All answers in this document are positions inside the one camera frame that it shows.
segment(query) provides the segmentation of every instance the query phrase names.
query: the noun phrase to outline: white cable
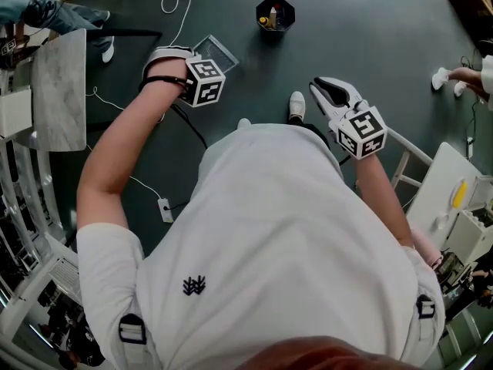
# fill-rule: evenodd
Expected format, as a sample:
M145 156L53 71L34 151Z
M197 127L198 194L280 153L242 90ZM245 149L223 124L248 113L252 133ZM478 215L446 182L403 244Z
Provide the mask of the white cable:
M176 0L175 8L173 8L171 11L167 11L164 9L164 0L161 0L161 9L163 10L163 12L165 14L173 14L176 11L176 9L178 8L178 4L179 4L179 0ZM178 39L179 34L182 32L183 23L185 23L185 19L186 19L186 16L188 15L188 11L190 9L191 4L192 4L192 0L188 0L188 6L186 7L185 15L183 16L182 24L179 27L178 34L176 35L176 37L171 41L171 43L168 46L172 46L174 44L174 42Z
M409 203L411 203L415 197L416 195L414 195L404 206L402 206L402 209L404 209L407 205L409 205Z
M138 183L140 183L143 187L154 192L156 194L156 196L158 197L158 199L161 199L161 196L159 195L159 193L157 193L152 187L148 187L147 185L144 184L144 182L137 180L135 177L130 176L130 178L132 178L134 181L137 181Z
M116 104L113 104L113 103L111 103L111 102L108 102L108 101L104 100L104 99L103 99L100 95L98 95L98 87L97 87L97 86L95 86L94 88L92 88L92 93L91 93L90 95L86 95L86 97L91 97L91 96L96 96L96 97L97 97L99 100L101 100L103 103L109 104L110 106L113 106L113 107L115 107L115 108L117 108L117 109L120 109L120 110L122 110L122 111L124 110L124 108L122 108L122 107L118 107ZM161 116L161 119L159 120L159 122L158 122L158 123L161 123L161 122L163 121L163 119L164 119L164 115L165 115L165 114L163 114L163 116Z

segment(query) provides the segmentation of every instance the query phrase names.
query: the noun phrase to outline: marble surface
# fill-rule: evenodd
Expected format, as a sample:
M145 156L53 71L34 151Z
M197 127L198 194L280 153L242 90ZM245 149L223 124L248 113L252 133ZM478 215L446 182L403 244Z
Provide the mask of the marble surface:
M15 141L51 152L86 148L86 31L46 43L33 55L33 127Z

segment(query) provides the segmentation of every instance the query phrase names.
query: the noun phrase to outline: white sneaker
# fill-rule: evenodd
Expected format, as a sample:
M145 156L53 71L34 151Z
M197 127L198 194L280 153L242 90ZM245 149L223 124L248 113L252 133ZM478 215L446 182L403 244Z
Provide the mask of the white sneaker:
M290 119L297 116L301 120L305 117L305 98L301 92L293 92L290 97Z
M115 55L115 37L111 38L111 45L106 51L102 53L103 62L109 62L112 59L113 55Z
M464 81L459 81L454 86L455 97L461 97L468 85Z
M252 126L252 123L247 118L242 118L238 122L238 129L243 129L244 127Z
M448 82L448 74L450 70L444 69L441 67L438 69L436 74L431 77L431 86L433 86L434 90L439 90L443 85Z

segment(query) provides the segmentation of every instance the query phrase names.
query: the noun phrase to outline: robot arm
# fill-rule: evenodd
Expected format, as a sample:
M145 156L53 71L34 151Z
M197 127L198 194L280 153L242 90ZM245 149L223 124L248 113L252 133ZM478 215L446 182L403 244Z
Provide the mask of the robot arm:
M370 107L349 83L329 77L317 77L310 91L336 141L357 159L384 148L387 127L377 107Z

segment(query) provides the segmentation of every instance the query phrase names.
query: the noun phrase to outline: cable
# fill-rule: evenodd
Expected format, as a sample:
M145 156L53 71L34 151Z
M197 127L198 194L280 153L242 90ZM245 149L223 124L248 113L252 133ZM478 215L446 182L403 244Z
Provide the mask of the cable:
M471 106L472 118L465 128L465 138L466 138L467 144L469 144L469 142L468 142L468 130L469 130L469 126L471 125L471 123L474 124L474 134L472 136L472 141L470 143L473 144L476 141L476 111L478 109L478 104L479 104L479 96L476 96L476 102Z
M91 150L91 152L92 152L92 148L91 148L91 146L90 146L89 144L86 144L86 145L87 145L87 147L88 147L88 148ZM160 199L160 200L162 199L162 197L159 195L159 193L157 193L157 192L156 192L156 191L155 191L152 187L148 187L147 185L145 185L145 184L144 184L144 182L137 180L135 177L130 176L130 178L131 178L132 180L134 180L134 181L136 181L136 182L140 183L143 187L145 187L145 188L147 188L147 189L151 190L152 192L154 192L154 194L158 197L158 199Z
M173 8L171 11L167 11L164 9L164 0L161 0L161 10L163 10L163 12L165 14L173 14L176 11L176 9L178 8L178 4L179 4L179 0L176 0L175 8ZM192 4L192 0L188 0L188 5L186 7L185 15L183 16L183 19L182 19L182 24L179 27L178 34L176 35L176 37L171 41L171 43L168 46L172 46L173 43L178 39L180 33L182 32L183 23L185 23L185 19L186 19L186 16L188 15L188 11L190 10L191 4Z
M344 159L342 159L340 162L339 162L339 166L342 166L343 164L345 164L349 159L351 158L351 156L346 156Z
M145 187L145 188L151 190L152 192L154 192L156 194L156 196L161 200L161 196L159 195L159 193L157 193L152 187L148 187L142 181L137 180L135 177L130 176L130 178L132 178L134 181L140 183L143 187Z
M407 207L409 204L411 204L411 203L412 203L412 201L413 201L413 200L414 200L414 198L416 197L416 194L415 194L415 195L414 195L414 196L413 196L413 197L412 197L412 198L411 198L411 199L410 199L410 200L409 200L409 201L408 201L408 202L407 202L404 206L402 206L402 210L403 210L405 207Z
M175 207L171 207L171 208L163 207L163 209L165 211L171 211L171 210L174 210L175 208L186 206L188 203L189 203L189 201L186 201L185 203L177 204Z
M199 131L192 125L192 123L190 122L190 120L188 119L188 116L176 105L176 104L172 104L171 105L171 109L181 118L183 119L186 124L188 126L190 126L190 129L193 130L193 132L197 135L197 137L199 137L199 140L202 142L202 144L204 145L204 147L207 149L207 143L205 141L205 139L202 137L202 134L199 133Z
M111 102L108 102L108 101L104 100L100 95L98 95L98 87L97 86L95 86L94 88L92 88L92 93L90 95L86 95L86 97L91 97L91 96L96 96L103 103L109 104L110 106L113 106L113 107L115 107L117 109L120 109L122 111L124 110L124 108L118 107L116 104L113 104Z
M474 68L474 62L475 62L475 56L476 56L477 51L478 51L478 49L475 48L474 51L472 52L472 60L469 60L469 58L467 56L461 57L462 67L467 67L468 69L476 70Z

